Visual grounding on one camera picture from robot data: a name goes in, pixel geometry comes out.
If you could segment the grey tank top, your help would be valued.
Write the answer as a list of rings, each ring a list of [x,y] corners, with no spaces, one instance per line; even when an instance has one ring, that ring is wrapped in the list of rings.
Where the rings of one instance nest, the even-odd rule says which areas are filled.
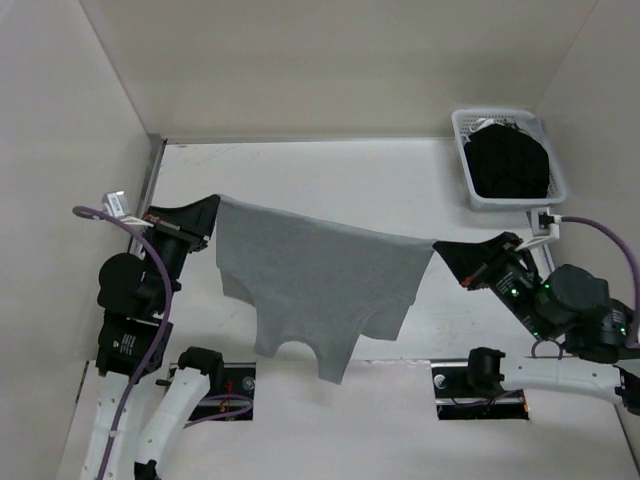
[[[254,351],[309,346],[320,379],[341,383],[361,336],[394,341],[434,242],[380,233],[223,196],[216,264],[225,296],[257,313]]]

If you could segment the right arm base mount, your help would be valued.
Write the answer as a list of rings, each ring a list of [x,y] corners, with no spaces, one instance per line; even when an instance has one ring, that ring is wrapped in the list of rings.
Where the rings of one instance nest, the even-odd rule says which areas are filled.
[[[480,393],[467,379],[465,362],[431,364],[431,375],[439,420],[529,419],[523,390]]]

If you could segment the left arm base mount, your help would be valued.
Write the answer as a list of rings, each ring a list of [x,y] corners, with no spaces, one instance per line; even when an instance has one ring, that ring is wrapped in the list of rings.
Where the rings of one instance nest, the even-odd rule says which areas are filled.
[[[255,389],[255,363],[226,363],[222,380],[207,392],[188,421],[251,421]]]

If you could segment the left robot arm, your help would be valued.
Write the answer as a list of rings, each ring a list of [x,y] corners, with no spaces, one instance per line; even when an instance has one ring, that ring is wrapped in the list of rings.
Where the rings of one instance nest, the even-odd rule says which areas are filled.
[[[104,317],[96,357],[98,400],[83,479],[161,478],[199,402],[223,390],[222,355],[190,347],[180,355],[155,412],[145,414],[172,333],[181,272],[190,254],[207,247],[219,204],[219,196],[211,195],[182,207],[151,206],[135,217],[125,209],[123,193],[112,192],[100,210],[72,210],[124,230],[142,248],[139,254],[112,256],[99,271],[97,303]]]

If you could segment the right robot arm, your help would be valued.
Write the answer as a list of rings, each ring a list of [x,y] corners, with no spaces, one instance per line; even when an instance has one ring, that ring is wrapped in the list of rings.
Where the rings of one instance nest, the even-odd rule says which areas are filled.
[[[527,388],[575,393],[638,414],[639,351],[626,344],[635,313],[611,297],[606,280],[570,264],[541,277],[511,232],[480,243],[439,240],[433,248],[465,290],[491,291],[535,344],[559,348],[550,358],[474,348],[459,389],[484,398]]]

